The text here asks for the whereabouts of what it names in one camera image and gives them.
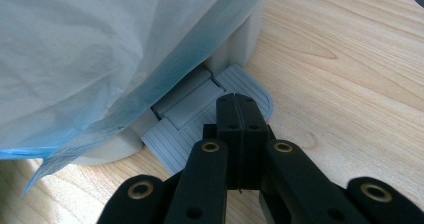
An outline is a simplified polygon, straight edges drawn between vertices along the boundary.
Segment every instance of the white plastic bag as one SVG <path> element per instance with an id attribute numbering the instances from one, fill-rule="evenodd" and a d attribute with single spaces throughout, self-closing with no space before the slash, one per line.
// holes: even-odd
<path id="1" fill-rule="evenodd" d="M 0 159 L 31 184 L 102 144 L 205 60 L 259 0 L 0 0 Z"/>

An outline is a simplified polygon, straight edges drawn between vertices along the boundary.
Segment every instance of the trash bag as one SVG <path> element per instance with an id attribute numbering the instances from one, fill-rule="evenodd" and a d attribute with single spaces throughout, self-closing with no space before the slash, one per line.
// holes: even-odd
<path id="1" fill-rule="evenodd" d="M 29 186 L 128 127 L 259 0 L 0 0 L 0 159 Z"/>

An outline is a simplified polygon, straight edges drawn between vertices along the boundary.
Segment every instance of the gray foot pedal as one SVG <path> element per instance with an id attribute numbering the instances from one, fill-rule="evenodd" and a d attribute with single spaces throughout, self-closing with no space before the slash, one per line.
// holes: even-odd
<path id="1" fill-rule="evenodd" d="M 216 122 L 216 99 L 228 93 L 252 97 L 264 118 L 271 116 L 270 95 L 239 65 L 216 77 L 199 66 L 152 107 L 161 120 L 142 140 L 170 174 L 184 168 L 192 146 L 202 139 L 203 125 Z"/>

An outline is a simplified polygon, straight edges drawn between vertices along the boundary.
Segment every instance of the wood grain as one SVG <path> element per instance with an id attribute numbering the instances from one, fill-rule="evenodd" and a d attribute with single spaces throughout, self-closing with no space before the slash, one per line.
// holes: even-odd
<path id="1" fill-rule="evenodd" d="M 424 9 L 414 0 L 265 0 L 247 67 L 271 93 L 270 125 L 333 182 L 381 179 L 424 209 Z M 148 149 L 69 165 L 28 194 L 40 160 L 0 162 L 0 223 L 95 223 L 127 178 L 167 172 Z M 264 223 L 257 192 L 229 193 L 227 223 Z"/>

